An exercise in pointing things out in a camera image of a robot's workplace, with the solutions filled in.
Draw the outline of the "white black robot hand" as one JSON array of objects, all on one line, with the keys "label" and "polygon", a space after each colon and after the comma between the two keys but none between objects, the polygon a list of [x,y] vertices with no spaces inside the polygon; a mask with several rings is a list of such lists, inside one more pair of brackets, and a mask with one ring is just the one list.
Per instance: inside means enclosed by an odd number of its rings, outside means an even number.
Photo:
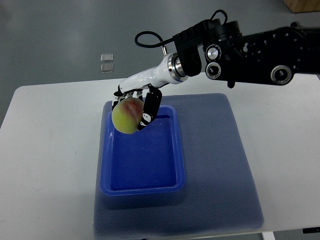
[{"label": "white black robot hand", "polygon": [[[142,117],[137,125],[137,129],[141,131],[155,120],[160,109],[162,92],[158,88],[167,84],[177,85],[187,79],[188,76],[183,71],[178,54],[170,53],[164,56],[158,66],[136,73],[122,80],[118,87],[119,90],[125,94],[120,96],[119,91],[113,94],[111,110],[125,98],[132,98],[135,93],[134,91],[138,90],[136,91],[136,97],[142,102],[144,101]],[[145,100],[143,100],[142,90],[147,88],[149,91],[146,94]]]}]

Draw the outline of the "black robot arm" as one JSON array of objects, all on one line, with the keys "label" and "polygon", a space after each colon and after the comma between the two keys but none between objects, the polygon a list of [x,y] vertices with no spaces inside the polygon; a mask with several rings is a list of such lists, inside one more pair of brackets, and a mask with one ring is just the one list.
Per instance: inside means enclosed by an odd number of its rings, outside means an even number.
[{"label": "black robot arm", "polygon": [[175,34],[169,41],[175,45],[174,53],[165,54],[158,66],[124,79],[113,95],[113,107],[133,94],[143,102],[139,130],[154,121],[161,104],[161,87],[180,84],[201,72],[199,47],[206,60],[206,76],[225,81],[229,88],[237,82],[284,86],[295,74],[320,72],[320,30],[298,22],[242,35],[236,21],[211,18]]}]

